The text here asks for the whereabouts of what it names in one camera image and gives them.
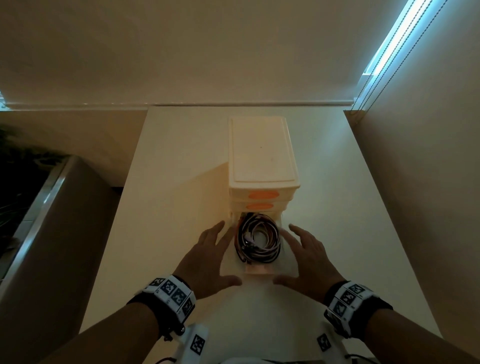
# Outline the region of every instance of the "white table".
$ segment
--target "white table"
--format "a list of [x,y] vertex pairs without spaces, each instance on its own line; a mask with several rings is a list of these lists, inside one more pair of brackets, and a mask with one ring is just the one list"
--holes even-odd
[[[82,330],[171,273],[204,229],[228,218],[228,117],[284,116],[301,187],[283,214],[324,242],[338,270],[439,335],[407,256],[340,107],[149,109],[90,297]],[[286,271],[297,267],[285,244]],[[241,274],[233,246],[224,274]],[[319,359],[324,307],[268,277],[202,300],[189,322],[210,328],[203,363],[232,356]],[[359,340],[350,352],[369,354]],[[174,352],[159,341],[146,363]]]

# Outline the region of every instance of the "tangled wires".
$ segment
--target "tangled wires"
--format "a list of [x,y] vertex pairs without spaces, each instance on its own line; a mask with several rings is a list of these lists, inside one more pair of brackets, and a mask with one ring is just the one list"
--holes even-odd
[[[280,235],[275,222],[264,214],[248,212],[240,220],[235,236],[235,250],[242,262],[252,264],[272,263],[280,254]],[[262,234],[266,243],[264,247],[255,244],[255,233]]]

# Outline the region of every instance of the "wristband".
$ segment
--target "wristband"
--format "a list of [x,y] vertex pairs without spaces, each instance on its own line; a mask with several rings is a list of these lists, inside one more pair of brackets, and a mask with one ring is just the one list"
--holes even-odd
[[152,310],[159,335],[170,340],[171,331],[181,335],[185,330],[183,323],[195,308],[196,298],[185,281],[171,275],[153,280],[127,304],[133,302],[143,303]]
[[324,304],[327,306],[324,316],[339,335],[361,340],[364,340],[368,321],[377,310],[393,310],[372,290],[350,281],[333,285],[325,295]]

